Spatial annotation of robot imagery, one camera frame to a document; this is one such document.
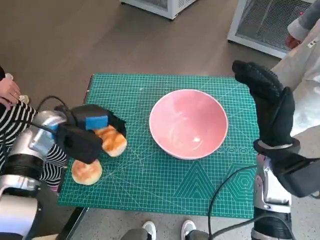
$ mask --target bread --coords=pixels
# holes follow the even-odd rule
[[[126,150],[128,144],[126,138],[113,126],[109,125],[94,132],[102,139],[102,149],[110,157],[118,157]]]
[[[85,164],[79,160],[74,160],[71,168],[73,180],[77,184],[95,184],[102,175],[102,167],[98,159],[91,164]]]

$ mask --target black glove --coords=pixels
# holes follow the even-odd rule
[[[246,84],[255,101],[259,139],[275,147],[292,144],[295,101],[292,90],[283,87],[271,70],[253,62],[234,61],[235,79]]]

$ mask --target pink bowl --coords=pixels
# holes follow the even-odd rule
[[[228,119],[209,94],[183,89],[163,96],[150,113],[155,142],[168,154],[184,160],[206,157],[224,142]]]

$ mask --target wire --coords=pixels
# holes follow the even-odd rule
[[[263,215],[255,217],[253,219],[250,219],[248,221],[244,221],[242,223],[238,223],[238,224],[223,228],[223,229],[221,229],[219,231],[216,231],[212,236],[210,236],[209,240],[213,240],[214,238],[218,237],[221,234],[224,234],[224,233],[226,233],[228,231],[231,231],[231,230],[234,230],[234,229],[238,229],[238,228],[244,227],[244,226],[246,226],[248,224],[254,223],[254,222],[259,221],[260,219],[264,219],[264,218],[279,219],[285,225],[285,227],[288,229],[288,231],[290,232],[291,239],[292,240],[297,240],[296,237],[294,236],[294,233],[292,232],[292,229],[289,227],[289,225],[281,217],[276,216],[276,215],[272,215],[272,214],[263,214]]]
[[[214,207],[214,203],[215,203],[215,201],[216,201],[216,199],[218,197],[218,194],[219,194],[220,190],[237,173],[243,172],[243,171],[248,170],[248,169],[255,169],[256,167],[257,167],[257,165],[252,165],[252,166],[246,166],[246,167],[238,169],[237,171],[232,173],[226,180],[224,180],[224,182],[219,186],[217,191],[214,193],[213,198],[212,198],[212,200],[210,202],[210,205],[209,205],[209,212],[208,212],[208,229],[209,229],[209,236],[210,237],[212,235],[212,231],[211,231],[211,214],[212,214],[212,210],[213,210],[213,207]]]
[[[25,121],[25,120],[17,119],[17,120],[14,120],[14,122],[16,122],[16,123],[22,123],[22,124],[29,124],[29,125],[32,125],[32,126],[37,127],[38,129],[42,129],[42,130],[45,130],[45,131],[47,131],[47,132],[49,132],[49,133],[52,133],[52,134],[54,134],[54,135],[56,134],[56,131],[54,131],[54,130],[46,127],[46,126],[42,126],[42,125],[39,125],[39,124],[37,124],[37,123],[34,123],[34,122],[32,122],[32,121]]]
[[[219,186],[217,191],[214,193],[213,198],[212,198],[212,200],[210,202],[209,211],[208,211],[209,240],[213,240],[214,238],[218,237],[221,234],[224,234],[224,233],[229,232],[229,231],[234,230],[234,229],[238,229],[238,228],[244,227],[244,226],[246,226],[248,224],[254,223],[254,222],[259,221],[260,219],[263,219],[263,218],[275,218],[275,219],[280,220],[285,225],[285,227],[288,229],[288,231],[290,232],[291,239],[292,240],[296,240],[295,235],[292,232],[291,227],[289,227],[289,225],[282,218],[280,218],[279,216],[276,216],[276,215],[272,215],[272,214],[263,214],[263,215],[260,215],[258,217],[255,217],[255,218],[253,218],[251,220],[244,221],[242,223],[238,223],[238,224],[223,228],[223,229],[221,229],[219,231],[216,231],[214,234],[212,234],[212,231],[211,231],[211,214],[212,214],[214,203],[215,203],[215,201],[216,201],[216,199],[218,197],[218,194],[219,194],[220,190],[223,188],[224,185],[226,185],[226,183],[229,182],[229,180],[234,175],[236,175],[236,174],[238,174],[240,172],[243,172],[245,170],[254,169],[256,167],[257,167],[257,165],[252,165],[252,166],[246,166],[246,167],[238,169],[237,171],[232,173],[226,180],[224,180],[224,182]]]
[[[42,105],[49,99],[57,99],[59,102],[61,102],[63,104],[63,106],[66,108],[67,111],[70,111],[67,104],[59,97],[57,96],[54,96],[54,95],[49,95],[49,96],[46,96],[44,99],[42,99],[42,101],[39,103],[38,107],[36,108],[36,113],[39,112],[40,108],[42,107]],[[18,122],[18,123],[23,123],[23,124],[28,124],[28,128],[30,127],[30,125],[32,126],[35,126],[39,129],[43,129],[47,132],[50,132],[52,134],[56,134],[56,132],[48,127],[45,127],[45,126],[42,126],[42,125],[39,125],[37,123],[34,123],[32,121],[25,121],[25,120],[20,120],[20,119],[17,119],[17,120],[14,120],[14,122]],[[2,135],[2,150],[3,150],[3,154],[4,154],[4,160],[7,161],[8,160],[8,152],[7,152],[7,145],[6,145],[6,140],[7,140],[7,134],[6,134],[6,131],[3,132],[3,135]]]
[[[46,96],[44,99],[42,99],[42,101],[39,103],[38,107],[36,108],[37,113],[39,112],[42,105],[49,99],[57,99],[60,103],[62,103],[62,105],[66,108],[67,111],[70,111],[67,104],[60,97],[49,95],[49,96]]]

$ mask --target green cutting mat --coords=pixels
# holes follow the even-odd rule
[[[178,89],[206,92],[227,113],[229,130],[223,145],[203,159],[171,157],[149,132],[154,104]],[[129,145],[118,158],[100,156],[103,175],[91,186],[73,181],[70,161],[60,205],[205,216],[221,182],[235,170],[255,163],[255,105],[248,89],[234,78],[99,73],[93,76],[86,102],[126,120]],[[252,218],[254,176],[254,170],[235,176],[220,193],[214,215]]]

